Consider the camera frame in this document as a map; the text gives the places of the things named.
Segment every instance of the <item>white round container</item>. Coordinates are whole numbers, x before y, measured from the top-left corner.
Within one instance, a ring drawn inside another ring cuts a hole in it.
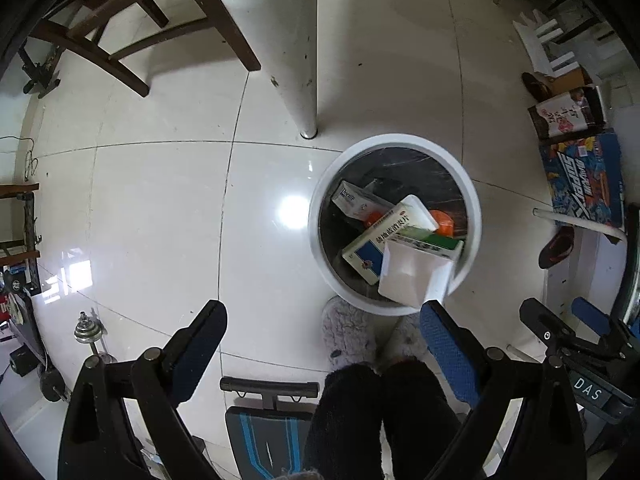
[[[329,263],[320,240],[319,219],[321,207],[327,194],[334,192],[334,189],[329,189],[329,187],[334,183],[336,175],[356,158],[382,148],[409,148],[429,155],[450,173],[462,193],[467,216],[467,234],[462,254],[456,266],[456,273],[449,284],[449,294],[456,290],[466,278],[476,259],[476,254],[478,254],[482,232],[480,201],[478,200],[476,188],[468,174],[449,152],[430,140],[411,135],[385,134],[362,140],[345,150],[322,174],[311,198],[308,217],[311,252],[318,264],[320,273],[336,294],[353,306],[379,316],[406,316],[407,314],[415,313],[416,310],[411,306],[400,305],[391,301],[366,298],[344,283]]]

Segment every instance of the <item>tile floor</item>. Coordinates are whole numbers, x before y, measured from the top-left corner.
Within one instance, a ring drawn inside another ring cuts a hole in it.
[[[174,22],[198,12],[167,1]],[[80,310],[102,319],[109,352],[128,360],[219,298],[228,331],[180,413],[237,475],[223,417],[236,395],[220,392],[220,375],[322,381],[319,314],[333,293],[310,254],[305,207],[342,150],[385,132],[439,143],[476,184],[481,248],[448,309],[485,345],[529,344],[518,307],[542,294],[537,257],[553,227],[530,213],[550,199],[519,82],[529,63],[511,26],[526,7],[319,0],[320,134],[311,141],[267,76],[248,75],[215,30],[127,58],[150,83],[144,99],[65,53],[32,135],[47,282],[36,314],[69,386],[88,355],[72,335]],[[126,11],[101,45],[115,50],[152,30]],[[302,209],[283,219],[291,200]],[[135,408],[132,417],[143,433]]]

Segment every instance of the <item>white bin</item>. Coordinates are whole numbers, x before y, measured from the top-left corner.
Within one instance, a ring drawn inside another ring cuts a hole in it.
[[[325,250],[325,247],[331,245],[331,243],[326,241],[328,238],[327,233],[321,233],[321,217],[328,215],[328,208],[335,206],[331,203],[331,195],[340,181],[342,179],[348,180],[352,178],[349,174],[350,168],[354,168],[361,160],[367,160],[365,157],[371,158],[375,164],[377,162],[375,152],[385,148],[394,150],[408,148],[409,150],[417,152],[416,154],[420,157],[427,155],[428,157],[423,157],[425,160],[430,158],[437,161],[439,165],[434,164],[433,161],[430,161],[430,163],[440,168],[441,172],[442,170],[446,170],[446,173],[450,175],[450,178],[447,175],[447,179],[451,183],[454,183],[454,186],[457,186],[462,196],[464,212],[466,213],[466,241],[462,255],[458,261],[456,273],[449,285],[449,294],[456,290],[460,283],[466,278],[476,259],[476,254],[478,254],[482,231],[480,202],[476,188],[468,174],[466,174],[462,165],[449,152],[429,140],[405,134],[385,134],[358,142],[336,158],[320,178],[309,207],[308,229],[311,251],[322,276],[340,297],[362,310],[372,314],[378,314],[379,316],[405,316],[416,312],[415,309],[388,300],[377,294],[377,292],[372,293],[370,289],[363,292],[367,285],[364,284],[361,286],[361,283],[364,282],[361,278],[360,280],[362,280],[362,282],[357,281],[355,278],[351,280],[351,277],[347,279],[345,273],[351,271],[348,269],[348,264],[341,258],[339,248],[333,244],[331,248],[327,247]],[[354,184],[360,186],[364,183],[354,182]],[[345,246],[348,242],[349,240],[347,240],[346,243],[344,243],[344,240],[341,241]],[[332,253],[330,256],[327,255],[327,250],[330,250]]]

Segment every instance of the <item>blue gripper pad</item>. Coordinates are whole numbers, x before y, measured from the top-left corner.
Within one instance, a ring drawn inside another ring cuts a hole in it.
[[[609,333],[609,316],[599,311],[596,306],[583,297],[575,298],[571,304],[571,312],[599,336]]]
[[[427,303],[420,311],[420,332],[456,398],[474,408],[480,400],[474,368]]]

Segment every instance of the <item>orange object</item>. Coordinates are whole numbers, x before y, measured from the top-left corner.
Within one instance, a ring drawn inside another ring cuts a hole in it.
[[[445,212],[433,209],[429,211],[433,219],[438,223],[437,235],[448,236],[453,238],[453,219]]]
[[[380,211],[374,211],[367,219],[364,221],[364,227],[369,229],[373,224],[375,224],[378,220],[380,220],[384,215]]]

